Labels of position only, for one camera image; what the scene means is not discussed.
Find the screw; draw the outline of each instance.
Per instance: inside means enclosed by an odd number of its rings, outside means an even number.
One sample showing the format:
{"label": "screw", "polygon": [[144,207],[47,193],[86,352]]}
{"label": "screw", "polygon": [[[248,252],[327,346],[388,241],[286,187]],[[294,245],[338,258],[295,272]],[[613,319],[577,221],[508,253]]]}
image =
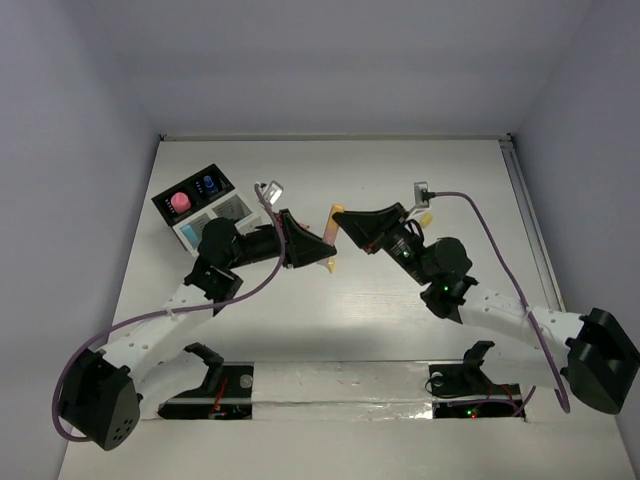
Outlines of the screw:
{"label": "screw", "polygon": [[253,377],[249,374],[242,375],[240,377],[240,386],[242,388],[251,388],[253,385]]}

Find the yellow object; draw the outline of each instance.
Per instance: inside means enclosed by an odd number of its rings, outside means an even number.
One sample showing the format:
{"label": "yellow object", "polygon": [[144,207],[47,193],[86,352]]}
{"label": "yellow object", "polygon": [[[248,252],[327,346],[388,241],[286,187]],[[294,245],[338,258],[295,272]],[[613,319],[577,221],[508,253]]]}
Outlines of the yellow object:
{"label": "yellow object", "polygon": [[[324,234],[322,235],[322,241],[327,245],[333,246],[335,244],[336,237],[338,236],[338,230],[340,230],[340,226],[333,219],[333,214],[337,212],[344,212],[344,207],[336,203],[331,206],[329,218],[327,219],[327,226],[324,227]],[[336,260],[334,257],[320,260],[318,264],[327,267],[329,273],[333,273],[333,270],[336,268]]]}
{"label": "yellow object", "polygon": [[422,216],[422,218],[418,223],[422,228],[427,228],[432,220],[433,220],[433,215],[431,215],[431,212],[427,212]]}

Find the white panel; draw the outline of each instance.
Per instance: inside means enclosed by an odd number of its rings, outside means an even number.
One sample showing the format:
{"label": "white panel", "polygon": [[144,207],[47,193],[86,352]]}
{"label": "white panel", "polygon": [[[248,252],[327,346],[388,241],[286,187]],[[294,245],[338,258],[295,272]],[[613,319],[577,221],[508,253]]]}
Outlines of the white panel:
{"label": "white panel", "polygon": [[504,133],[589,0],[93,0],[164,133]]}

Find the red wire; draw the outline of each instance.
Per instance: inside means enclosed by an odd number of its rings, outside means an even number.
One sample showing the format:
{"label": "red wire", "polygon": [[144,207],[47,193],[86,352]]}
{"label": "red wire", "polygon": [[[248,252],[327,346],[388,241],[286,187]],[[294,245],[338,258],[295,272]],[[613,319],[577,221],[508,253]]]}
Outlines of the red wire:
{"label": "red wire", "polygon": [[227,382],[228,382],[227,378],[222,380],[222,383],[220,384],[220,391],[217,393],[216,398],[213,401],[213,408],[211,409],[211,412],[209,412],[209,413],[217,413],[218,412],[218,408],[217,408],[218,407],[218,402],[220,401],[220,399],[224,395],[224,389],[227,387]]}

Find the pink knob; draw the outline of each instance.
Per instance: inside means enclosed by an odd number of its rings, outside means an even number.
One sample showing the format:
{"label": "pink knob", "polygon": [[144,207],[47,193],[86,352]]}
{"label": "pink knob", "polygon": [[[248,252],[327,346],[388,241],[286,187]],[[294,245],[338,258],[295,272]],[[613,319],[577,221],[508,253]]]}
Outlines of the pink knob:
{"label": "pink knob", "polygon": [[176,213],[184,213],[191,208],[191,201],[186,193],[178,192],[171,197],[171,206]]}

